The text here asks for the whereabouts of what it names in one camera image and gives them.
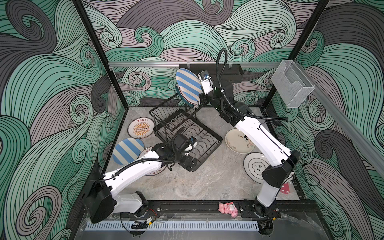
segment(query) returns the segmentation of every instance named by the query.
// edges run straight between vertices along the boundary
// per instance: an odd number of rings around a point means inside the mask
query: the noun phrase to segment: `red wire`
[[[149,210],[151,210],[155,214],[155,217],[157,217],[157,214],[153,209],[149,209]]]

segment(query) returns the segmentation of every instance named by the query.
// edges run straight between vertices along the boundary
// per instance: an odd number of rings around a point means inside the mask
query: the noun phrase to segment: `dish rack tray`
[[[197,119],[196,113],[201,106],[192,108],[185,104],[174,107],[172,103],[175,102],[175,98],[178,98],[178,94],[149,111],[155,121],[154,132],[164,143],[170,142],[181,128],[184,128],[182,134],[197,139],[197,145],[189,153],[194,159],[186,168],[188,171],[196,171],[220,146],[223,138]]]

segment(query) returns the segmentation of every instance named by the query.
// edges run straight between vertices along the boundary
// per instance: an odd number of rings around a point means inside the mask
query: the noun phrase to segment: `orange sunburst pattern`
[[[143,136],[151,129],[150,125],[145,122],[141,122],[133,128],[133,133],[137,136]]]

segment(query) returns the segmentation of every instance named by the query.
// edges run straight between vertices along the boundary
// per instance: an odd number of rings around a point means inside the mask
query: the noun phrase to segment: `swirl wallpaper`
[[[332,1],[329,6],[350,2]],[[109,61],[287,59],[318,1],[83,0]],[[274,69],[245,68],[235,99],[261,105]],[[153,106],[176,93],[177,68],[114,68],[131,106]]]
[[[0,1],[0,239],[69,239],[124,108],[72,0]]]
[[[326,9],[297,61],[316,85],[384,155],[384,1],[356,0]],[[287,109],[278,95],[267,108],[281,142],[299,150],[296,166],[335,239],[384,239],[384,180],[314,95]]]

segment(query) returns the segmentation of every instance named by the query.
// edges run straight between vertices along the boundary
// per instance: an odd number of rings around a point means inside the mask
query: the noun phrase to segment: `pink plush toy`
[[[237,217],[237,208],[233,202],[226,202],[225,204],[220,202],[218,204],[218,210],[223,214],[230,214],[231,217]]]

